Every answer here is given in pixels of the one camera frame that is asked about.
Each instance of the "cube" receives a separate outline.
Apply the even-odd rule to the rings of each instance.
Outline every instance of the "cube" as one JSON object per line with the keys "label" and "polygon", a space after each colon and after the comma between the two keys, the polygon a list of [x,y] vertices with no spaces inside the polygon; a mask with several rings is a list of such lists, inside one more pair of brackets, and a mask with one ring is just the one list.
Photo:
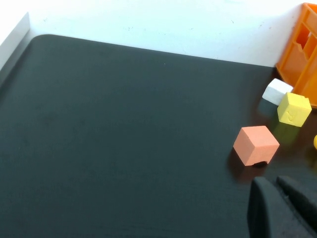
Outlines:
{"label": "cube", "polygon": [[308,98],[286,93],[277,108],[278,120],[282,123],[301,127],[312,111]]}
{"label": "cube", "polygon": [[278,106],[281,103],[284,95],[288,92],[292,92],[292,90],[293,87],[291,85],[275,78],[266,87],[262,97]]}
{"label": "cube", "polygon": [[241,128],[233,148],[245,166],[269,163],[279,147],[278,141],[264,125]]}

